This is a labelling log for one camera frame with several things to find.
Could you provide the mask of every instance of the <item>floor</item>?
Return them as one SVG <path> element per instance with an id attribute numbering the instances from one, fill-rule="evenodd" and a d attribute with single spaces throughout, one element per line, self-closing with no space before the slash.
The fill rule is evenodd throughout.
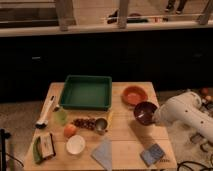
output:
<path id="1" fill-rule="evenodd" d="M 169 21 L 191 21 L 203 11 L 208 0 L 188 0 L 181 15 L 176 15 L 175 10 L 166 13 L 164 9 L 167 2 L 167 0 L 130 0 L 128 12 L 138 13 L 150 22 L 156 22 L 154 20 L 156 16 L 167 17 Z M 118 6 L 119 0 L 73 0 L 77 25 L 106 24 L 107 17 L 113 14 Z M 52 0 L 2 0 L 0 12 L 1 21 L 56 19 Z"/>
<path id="2" fill-rule="evenodd" d="M 159 104 L 163 104 L 168 98 L 184 91 L 156 92 Z M 43 101 L 0 104 L 0 127 L 12 134 L 7 141 L 7 152 L 22 162 L 32 140 L 35 131 L 34 124 L 39 117 L 42 105 Z M 189 140 L 190 136 L 196 132 L 194 129 L 181 121 L 177 121 L 172 126 L 167 127 L 167 130 L 177 162 L 192 160 L 208 167 L 211 166 L 209 162 L 211 153 L 202 152 L 199 144 L 193 144 Z M 18 162 L 13 160 L 9 160 L 9 162 L 11 170 L 22 171 Z"/>

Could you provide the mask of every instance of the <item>wooden table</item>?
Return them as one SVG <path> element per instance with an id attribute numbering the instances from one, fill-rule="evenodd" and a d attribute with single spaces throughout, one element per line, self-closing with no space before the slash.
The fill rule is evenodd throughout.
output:
<path id="1" fill-rule="evenodd" d="M 63 85 L 63 83 L 52 83 L 50 85 L 42 110 L 45 109 L 48 99 L 50 99 L 52 95 L 56 96 L 56 103 L 58 102 Z M 36 129 L 35 131 L 32 143 L 25 157 L 24 170 L 104 170 L 90 154 L 105 137 L 111 140 L 113 170 L 175 168 L 176 160 L 166 128 L 163 125 L 143 126 L 139 124 L 133 116 L 133 111 L 122 103 L 121 94 L 124 88 L 129 85 L 138 85 L 144 88 L 148 94 L 148 101 L 158 106 L 152 83 L 113 82 L 112 106 L 109 111 L 66 110 L 70 122 L 76 117 L 98 118 L 107 117 L 110 111 L 114 113 L 111 126 L 104 136 L 86 129 L 78 129 L 77 134 L 83 136 L 86 140 L 86 148 L 83 153 L 78 156 L 70 155 L 66 151 L 65 144 L 67 140 L 63 136 L 64 127 L 55 122 L 50 112 L 48 126 L 44 130 Z M 51 132 L 53 134 L 56 156 L 50 160 L 44 161 L 40 165 L 36 165 L 32 154 L 33 140 L 45 132 Z M 147 167 L 139 154 L 154 143 L 158 143 L 165 151 L 166 155 L 156 164 Z"/>

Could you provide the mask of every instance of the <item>dark red bowl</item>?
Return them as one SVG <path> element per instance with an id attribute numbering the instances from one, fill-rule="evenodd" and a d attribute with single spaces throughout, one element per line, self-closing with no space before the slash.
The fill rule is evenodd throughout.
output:
<path id="1" fill-rule="evenodd" d="M 153 123 L 152 116 L 154 115 L 157 106 L 151 102 L 142 102 L 135 106 L 135 119 L 142 125 L 150 125 Z"/>

